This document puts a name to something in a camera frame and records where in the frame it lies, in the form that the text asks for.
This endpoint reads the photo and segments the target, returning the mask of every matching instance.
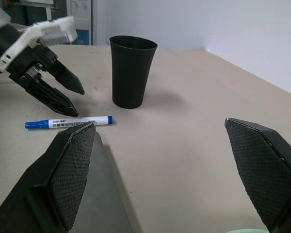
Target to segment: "beige table surface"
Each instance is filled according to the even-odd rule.
[[[291,144],[291,94],[210,53],[158,49],[143,105],[126,110],[112,103],[109,47],[53,50],[86,94],[65,90],[49,75],[45,79],[72,100],[81,117],[116,120],[97,131],[112,151],[136,232],[264,228],[238,176],[224,120],[274,128]],[[57,133],[27,131],[25,121],[52,118],[63,117],[0,75],[0,205]]]

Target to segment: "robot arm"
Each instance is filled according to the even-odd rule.
[[[76,39],[74,18],[36,23],[23,33],[13,27],[10,20],[0,8],[0,70],[7,70],[10,79],[53,111],[78,116],[70,99],[44,82],[41,75],[42,71],[48,71],[65,88],[84,94],[79,79],[47,47]]]

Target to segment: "blue marker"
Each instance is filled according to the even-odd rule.
[[[41,120],[34,122],[26,122],[25,128],[32,130],[68,128],[86,122],[94,122],[95,125],[111,125],[113,124],[113,118],[112,116],[97,116],[70,119]]]

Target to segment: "green object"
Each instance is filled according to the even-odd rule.
[[[235,230],[227,233],[269,233],[266,230],[259,230],[259,229],[242,229],[242,230]]]

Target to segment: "black cup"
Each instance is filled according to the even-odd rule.
[[[112,99],[122,108],[138,108],[157,44],[134,36],[110,38],[112,53]]]

